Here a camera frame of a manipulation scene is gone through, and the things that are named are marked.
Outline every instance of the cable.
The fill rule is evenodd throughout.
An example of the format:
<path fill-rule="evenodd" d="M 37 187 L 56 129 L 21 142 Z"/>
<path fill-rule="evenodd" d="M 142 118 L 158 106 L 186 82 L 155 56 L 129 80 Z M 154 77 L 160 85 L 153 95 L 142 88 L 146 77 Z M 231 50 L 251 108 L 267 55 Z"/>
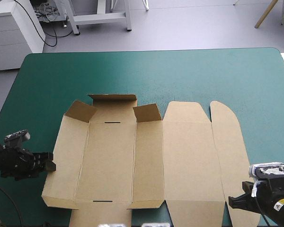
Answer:
<path fill-rule="evenodd" d="M 16 209 L 16 211 L 17 211 L 18 217 L 19 217 L 20 225 L 21 225 L 21 227 L 24 227 L 24 226 L 23 226 L 23 219 L 22 219 L 22 216 L 21 216 L 21 214 L 20 214 L 20 211 L 19 211 L 19 209 L 18 209 L 18 207 L 17 207 L 15 201 L 14 201 L 1 187 L 0 187 L 0 191 L 2 191 L 2 192 L 9 198 L 9 200 L 11 201 L 11 203 L 14 205 L 14 207 L 15 207 L 15 209 Z"/>
<path fill-rule="evenodd" d="M 39 12 L 39 11 L 35 11 L 35 13 L 39 13 L 40 15 L 38 15 L 38 16 L 40 16 L 40 17 L 46 17 L 46 15 L 45 14 L 43 14 L 43 13 L 41 13 L 41 12 Z M 51 35 L 51 34 L 48 34 L 47 32 L 44 32 L 45 34 L 47 34 L 47 35 L 49 35 L 49 36 L 51 36 L 51 37 L 57 37 L 57 38 L 64 38 L 64 37 L 67 37 L 67 36 L 69 36 L 71 33 L 72 33 L 72 30 L 68 33 L 68 34 L 66 34 L 66 35 L 61 35 L 61 36 L 57 36 L 57 34 L 55 33 L 55 35 Z"/>
<path fill-rule="evenodd" d="M 44 32 L 44 33 L 47 34 L 48 36 L 55 37 L 54 35 L 48 34 L 48 33 L 46 33 L 46 32 Z M 72 30 L 71 30 L 71 32 L 69 32 L 67 35 L 57 36 L 57 38 L 64 38 L 64 37 L 67 37 L 67 36 L 69 36 L 71 33 L 72 33 Z"/>
<path fill-rule="evenodd" d="M 40 35 L 40 33 L 39 33 L 39 31 L 38 31 L 38 29 L 36 28 L 36 25 L 34 24 L 34 22 L 33 22 L 33 20 L 32 20 L 32 18 L 30 17 L 30 15 L 29 15 L 29 13 L 27 12 L 27 10 L 21 5 L 21 3 L 19 3 L 17 0 L 14 0 L 19 6 L 21 6 L 22 7 L 22 9 L 26 12 L 26 14 L 28 15 L 28 17 L 29 17 L 29 19 L 30 19 L 30 21 L 33 23 L 33 25 L 34 25 L 34 27 L 35 27 L 35 30 L 37 31 L 37 33 L 38 33 L 38 35 L 39 35 L 39 37 L 41 38 L 41 40 L 46 44 L 46 45 L 48 45 L 48 46 L 51 46 L 51 47 L 54 47 L 54 46 L 56 46 L 57 44 L 58 44 L 58 39 L 57 39 L 57 34 L 56 34 L 56 30 L 55 30 L 55 28 L 53 27 L 53 25 L 52 25 L 52 27 L 53 27 L 53 32 L 55 33 L 55 37 L 56 37 L 56 42 L 55 42 L 55 44 L 54 45 L 50 45 L 50 44 L 48 44 L 42 37 L 41 37 L 41 35 Z"/>
<path fill-rule="evenodd" d="M 259 205 L 259 202 L 257 201 L 257 197 L 255 197 L 255 200 L 256 200 L 256 204 L 257 204 L 257 207 L 259 208 L 259 211 L 264 219 L 264 221 L 266 222 L 267 224 L 267 227 L 271 227 L 271 225 L 269 224 L 268 220 L 266 219 L 264 213 L 262 212 L 261 208 L 260 208 L 260 205 Z"/>

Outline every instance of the gray floor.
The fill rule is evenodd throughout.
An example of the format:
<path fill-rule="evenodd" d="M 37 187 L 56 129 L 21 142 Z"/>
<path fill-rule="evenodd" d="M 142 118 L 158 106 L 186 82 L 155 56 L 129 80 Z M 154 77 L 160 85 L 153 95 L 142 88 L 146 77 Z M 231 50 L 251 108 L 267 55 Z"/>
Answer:
<path fill-rule="evenodd" d="M 61 38 L 54 48 L 44 52 L 101 52 L 275 47 L 284 52 L 284 25 L 281 1 L 259 29 L 254 25 L 270 0 L 149 0 L 150 11 L 142 0 L 131 0 L 133 30 L 124 23 L 80 26 L 81 35 Z M 78 15 L 96 9 L 95 0 L 73 0 Z M 124 8 L 122 0 L 116 10 Z M 57 33 L 68 33 L 70 26 Z M 15 79 L 17 70 L 0 71 L 0 110 Z"/>

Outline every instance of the box flap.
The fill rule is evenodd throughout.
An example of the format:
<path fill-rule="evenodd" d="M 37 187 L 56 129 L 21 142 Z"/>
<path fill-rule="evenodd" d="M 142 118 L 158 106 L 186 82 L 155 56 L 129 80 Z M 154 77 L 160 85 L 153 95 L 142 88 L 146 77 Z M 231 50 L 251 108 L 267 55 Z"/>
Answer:
<path fill-rule="evenodd" d="M 94 101 L 95 100 L 137 100 L 134 94 L 88 94 Z"/>
<path fill-rule="evenodd" d="M 76 100 L 64 115 L 82 122 L 89 122 L 96 110 L 95 107 Z"/>
<path fill-rule="evenodd" d="M 222 186 L 228 203 L 228 196 L 241 195 L 241 183 L 251 180 L 248 174 L 249 161 L 240 124 L 234 112 L 217 101 L 210 103 L 210 109 L 213 137 L 222 172 Z M 255 227 L 260 220 L 260 214 L 245 210 L 229 207 L 229 213 L 234 227 Z"/>
<path fill-rule="evenodd" d="M 210 123 L 201 105 L 192 102 L 170 102 L 165 112 L 164 120 L 169 122 Z"/>
<path fill-rule="evenodd" d="M 174 226 L 220 227 L 225 199 L 219 159 L 200 104 L 169 103 L 163 150 L 165 199 Z"/>
<path fill-rule="evenodd" d="M 117 123 L 136 122 L 133 107 L 137 106 L 135 95 L 89 95 L 94 99 L 93 106 L 97 112 L 92 122 Z"/>
<path fill-rule="evenodd" d="M 63 116 L 53 150 L 57 170 L 47 174 L 42 192 L 48 206 L 75 207 L 70 201 L 75 199 L 88 128 L 86 122 Z"/>
<path fill-rule="evenodd" d="M 166 201 L 174 227 L 221 227 L 224 201 Z"/>
<path fill-rule="evenodd" d="M 134 107 L 133 111 L 137 122 L 161 121 L 161 115 L 155 103 Z"/>
<path fill-rule="evenodd" d="M 164 200 L 160 201 L 136 201 L 133 202 L 128 209 L 151 209 L 159 208 Z"/>
<path fill-rule="evenodd" d="M 64 200 L 48 196 L 42 196 L 42 198 L 48 207 L 67 208 L 74 210 L 79 209 L 73 200 Z"/>
<path fill-rule="evenodd" d="M 100 224 L 125 224 L 131 226 L 132 212 L 127 210 L 130 203 L 82 202 L 79 210 L 71 212 L 70 227 L 98 227 Z"/>
<path fill-rule="evenodd" d="M 162 121 L 137 123 L 133 202 L 164 200 L 162 140 Z M 145 208 L 147 203 L 138 204 Z"/>
<path fill-rule="evenodd" d="M 225 202 L 211 122 L 200 104 L 169 103 L 163 150 L 166 200 Z"/>

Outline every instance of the green table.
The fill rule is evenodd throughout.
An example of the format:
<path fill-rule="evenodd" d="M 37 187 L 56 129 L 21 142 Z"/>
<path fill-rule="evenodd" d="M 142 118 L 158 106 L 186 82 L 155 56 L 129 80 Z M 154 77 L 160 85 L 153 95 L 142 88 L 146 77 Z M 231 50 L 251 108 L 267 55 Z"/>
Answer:
<path fill-rule="evenodd" d="M 28 129 L 26 148 L 53 151 L 63 113 L 74 99 L 91 103 L 87 93 L 136 94 L 139 105 L 157 103 L 162 115 L 172 100 L 199 102 L 208 115 L 209 103 L 221 101 L 241 123 L 251 163 L 284 162 L 284 61 L 276 49 L 31 54 L 0 113 L 0 141 Z M 68 225 L 70 210 L 45 206 L 44 181 L 45 174 L 19 182 L 0 178 L 0 186 L 26 225 Z M 0 218 L 18 225 L 1 192 Z M 166 205 L 133 213 L 133 225 L 144 221 L 170 221 Z M 230 225 L 227 215 L 223 225 Z"/>

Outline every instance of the flattened cardboard box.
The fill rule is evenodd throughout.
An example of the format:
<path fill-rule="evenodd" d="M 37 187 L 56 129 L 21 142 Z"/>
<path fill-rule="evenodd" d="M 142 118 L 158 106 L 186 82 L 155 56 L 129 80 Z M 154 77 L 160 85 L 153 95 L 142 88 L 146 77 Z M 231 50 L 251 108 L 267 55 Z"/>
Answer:
<path fill-rule="evenodd" d="M 135 95 L 89 95 L 62 119 L 54 148 L 57 171 L 42 197 L 74 209 L 70 226 L 131 226 L 130 209 L 166 201 L 174 226 L 220 227 L 225 200 L 241 194 L 248 157 L 235 114 L 211 103 L 171 102 L 164 120 L 156 104 Z M 230 209 L 234 227 L 255 227 L 259 215 Z"/>

